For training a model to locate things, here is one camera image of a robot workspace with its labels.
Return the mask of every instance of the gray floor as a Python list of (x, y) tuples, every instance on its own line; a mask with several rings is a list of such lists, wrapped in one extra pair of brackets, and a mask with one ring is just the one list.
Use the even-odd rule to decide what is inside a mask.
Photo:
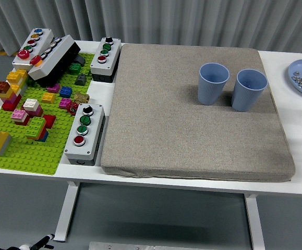
[[(12, 58), (0, 56), (0, 80)], [(67, 183), (0, 176), (0, 247), (35, 243), (54, 233)], [(302, 197), (258, 196), (266, 249), (302, 249)], [(66, 243), (91, 241), (250, 249), (244, 199), (238, 194), (83, 184)]]

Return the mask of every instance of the table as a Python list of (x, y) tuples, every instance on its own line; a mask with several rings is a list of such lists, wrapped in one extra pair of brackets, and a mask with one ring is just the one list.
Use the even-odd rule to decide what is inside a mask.
[[(77, 41), (77, 44), (80, 46), (82, 52), (94, 54), (99, 42)], [(289, 182), (260, 183), (165, 178), (125, 178), (105, 174), (100, 167), (101, 157), (96, 159), (95, 166), (75, 166), (69, 164), (65, 156), (62, 157), (56, 174), (53, 176), (6, 169), (0, 169), (0, 174), (18, 175), (25, 178), (64, 180), (69, 183), (65, 201), (62, 207), (61, 217), (57, 225), (55, 238), (57, 241), (63, 242), (66, 239), (79, 183), (88, 182), (243, 193), (246, 199), (253, 248), (264, 249), (256, 196), (258, 194), (302, 196), (302, 94), (291, 85), (286, 76), (287, 67), (293, 61), (302, 59), (302, 54), (264, 51), (260, 51), (259, 54), (264, 65), (276, 108), (279, 112), (281, 124), (284, 128), (289, 148), (296, 165), (296, 174)], [(90, 94), (91, 97), (90, 103), (102, 104), (106, 116), (110, 116), (114, 86), (115, 83), (92, 81), (88, 89), (88, 94)], [(103, 140), (100, 144), (98, 156), (101, 156), (102, 147)]]

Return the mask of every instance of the green baseplate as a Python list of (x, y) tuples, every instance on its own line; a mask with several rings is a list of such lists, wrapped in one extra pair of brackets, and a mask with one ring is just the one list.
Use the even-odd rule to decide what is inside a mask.
[[(86, 94), (92, 80), (90, 64), (94, 55), (85, 53), (79, 54), (86, 59), (86, 63), (84, 67), (81, 68), (80, 72), (84, 73), (87, 77), (85, 86), (76, 86), (74, 82), (78, 76), (69, 74), (68, 70), (66, 70), (58, 81), (61, 87), (67, 86), (72, 88), (73, 93), (71, 98), (73, 98), (74, 94), (78, 91), (81, 94)], [(47, 130), (49, 135), (46, 141), (36, 142), (27, 139), (25, 136), (26, 130), (32, 119), (29, 120), (27, 126), (16, 125), (11, 119), (13, 112), (0, 109), (0, 131), (8, 132), (12, 137), (4, 154), (0, 156), (0, 168), (53, 175), (56, 172), (63, 155), (74, 116), (71, 116), (65, 109), (59, 108), (59, 103), (62, 99), (59, 94), (55, 94), (55, 101), (53, 104), (42, 103), (42, 96), (47, 92), (46, 88), (40, 87), (37, 83), (32, 82), (29, 79), (27, 85), (27, 90), (23, 94), (17, 109), (21, 108), (21, 105), (26, 99), (37, 99), (43, 108), (43, 114), (55, 115), (56, 120), (52, 128)]]

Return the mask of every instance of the blue plastic cup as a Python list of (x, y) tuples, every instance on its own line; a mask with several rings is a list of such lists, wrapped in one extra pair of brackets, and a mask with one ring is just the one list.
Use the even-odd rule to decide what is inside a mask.
[(236, 111), (248, 111), (267, 86), (268, 80), (260, 71), (254, 69), (240, 71), (234, 85), (232, 107)]
[(228, 79), (229, 71), (224, 65), (204, 64), (199, 69), (198, 101), (204, 105), (214, 104)]

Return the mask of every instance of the gray cushion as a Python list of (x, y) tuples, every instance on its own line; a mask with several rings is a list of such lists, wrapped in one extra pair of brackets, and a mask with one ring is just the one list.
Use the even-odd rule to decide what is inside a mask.
[[(230, 79), (217, 102), (197, 100), (199, 68), (225, 65)], [(295, 173), (269, 88), (237, 112), (237, 73), (264, 72), (248, 48), (125, 44), (120, 55), (101, 166), (126, 177), (281, 182)]]

